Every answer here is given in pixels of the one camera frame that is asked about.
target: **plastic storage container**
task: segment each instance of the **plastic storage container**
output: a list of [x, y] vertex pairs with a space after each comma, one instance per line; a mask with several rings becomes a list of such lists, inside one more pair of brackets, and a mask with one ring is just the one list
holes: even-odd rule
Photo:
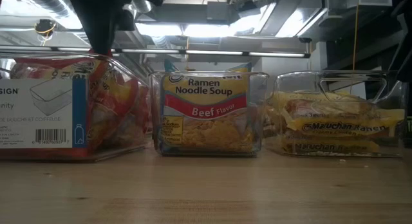
[[264, 73], [152, 73], [155, 149], [160, 154], [256, 155], [267, 78]]
[[395, 75], [306, 71], [278, 76], [267, 105], [266, 147], [297, 156], [401, 156], [407, 84]]
[[0, 55], [0, 158], [101, 160], [143, 148], [149, 88], [95, 54]]

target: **white label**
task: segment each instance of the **white label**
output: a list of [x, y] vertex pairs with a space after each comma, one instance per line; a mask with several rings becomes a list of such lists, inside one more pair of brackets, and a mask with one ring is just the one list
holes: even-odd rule
[[0, 80], [0, 149], [71, 148], [72, 80]]

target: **barcode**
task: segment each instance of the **barcode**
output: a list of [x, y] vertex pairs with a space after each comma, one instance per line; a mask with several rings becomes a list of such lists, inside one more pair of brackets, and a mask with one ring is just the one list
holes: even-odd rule
[[59, 144], [66, 141], [65, 129], [36, 129], [36, 140], [40, 144]]

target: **ramen noodle package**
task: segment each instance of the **ramen noodle package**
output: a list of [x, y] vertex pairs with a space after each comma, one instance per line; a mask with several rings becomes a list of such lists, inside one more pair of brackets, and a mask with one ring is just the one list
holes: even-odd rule
[[[384, 94], [387, 75], [368, 73], [370, 78], [363, 72], [356, 77], [356, 73], [341, 71], [278, 76], [266, 106], [265, 145], [280, 153], [307, 156], [400, 156], [405, 87], [398, 82]], [[282, 90], [305, 79], [318, 83], [309, 84], [315, 85], [312, 89]], [[366, 99], [366, 93], [351, 94], [353, 81], [363, 83], [365, 89], [370, 84], [365, 82], [372, 81], [375, 85], [369, 96], [373, 90], [376, 95]], [[336, 84], [348, 89], [331, 91]]]
[[161, 154], [255, 155], [261, 147], [267, 75], [187, 72], [151, 75], [154, 142]]
[[1, 158], [98, 160], [141, 148], [148, 87], [126, 67], [100, 55], [9, 59], [1, 84], [18, 97], [4, 98], [14, 107], [3, 113]]

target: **wooden countertop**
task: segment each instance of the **wooden countertop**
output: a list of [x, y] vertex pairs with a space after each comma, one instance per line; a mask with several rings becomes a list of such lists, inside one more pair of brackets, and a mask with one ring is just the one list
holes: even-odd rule
[[0, 162], [0, 223], [412, 223], [399, 159], [162, 157]]

